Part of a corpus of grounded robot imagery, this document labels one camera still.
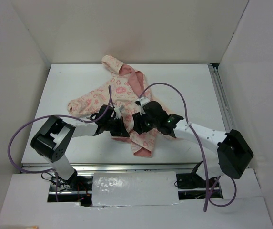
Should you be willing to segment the pink and cream jacket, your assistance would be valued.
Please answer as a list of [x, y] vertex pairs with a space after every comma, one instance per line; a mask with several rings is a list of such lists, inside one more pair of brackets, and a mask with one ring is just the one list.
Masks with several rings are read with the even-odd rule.
[[130, 144], [135, 156], [152, 157], [158, 131], [153, 129], [140, 135], [133, 130], [132, 115], [139, 111], [135, 101], [148, 86], [145, 75], [110, 55], [105, 55], [101, 63], [111, 73], [111, 79], [89, 93], [71, 100], [67, 106], [69, 114], [82, 117], [98, 112], [102, 105], [108, 103], [110, 86], [114, 105], [122, 105], [125, 108], [122, 117], [130, 135], [129, 138], [113, 137], [112, 139]]

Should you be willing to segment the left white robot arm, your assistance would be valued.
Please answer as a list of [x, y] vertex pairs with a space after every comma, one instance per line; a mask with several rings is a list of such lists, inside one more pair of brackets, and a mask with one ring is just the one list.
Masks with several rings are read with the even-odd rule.
[[31, 147], [50, 164], [58, 174], [61, 185], [66, 190], [77, 187], [77, 171], [65, 156], [72, 138], [81, 136], [97, 136], [107, 131], [114, 137], [129, 138], [121, 112], [123, 106], [109, 107], [103, 105], [98, 113], [89, 120], [79, 120], [76, 124], [68, 124], [57, 116], [51, 116], [31, 140]]

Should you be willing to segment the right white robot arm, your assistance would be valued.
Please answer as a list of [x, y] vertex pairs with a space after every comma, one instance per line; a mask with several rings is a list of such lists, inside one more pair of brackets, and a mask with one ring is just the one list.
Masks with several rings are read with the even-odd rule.
[[185, 139], [218, 156], [217, 171], [233, 179], [240, 179], [253, 158], [253, 152], [242, 134], [232, 129], [222, 132], [187, 122], [177, 114], [167, 114], [157, 101], [142, 97], [135, 102], [140, 111], [133, 114], [134, 131], [138, 134], [153, 129], [163, 135]]

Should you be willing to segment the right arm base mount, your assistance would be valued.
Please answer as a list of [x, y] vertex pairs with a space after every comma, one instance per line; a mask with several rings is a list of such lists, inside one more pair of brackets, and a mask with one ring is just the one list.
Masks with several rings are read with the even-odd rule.
[[176, 174], [174, 185], [178, 189], [179, 200], [205, 199], [206, 183], [196, 173]]

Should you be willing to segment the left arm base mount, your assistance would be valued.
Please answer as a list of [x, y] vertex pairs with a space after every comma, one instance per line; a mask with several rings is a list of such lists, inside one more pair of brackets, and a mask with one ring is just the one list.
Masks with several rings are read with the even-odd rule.
[[56, 186], [56, 177], [49, 178], [48, 181], [50, 187], [47, 202], [77, 202], [84, 207], [92, 205], [93, 176], [77, 176], [77, 180], [71, 185], [59, 178]]

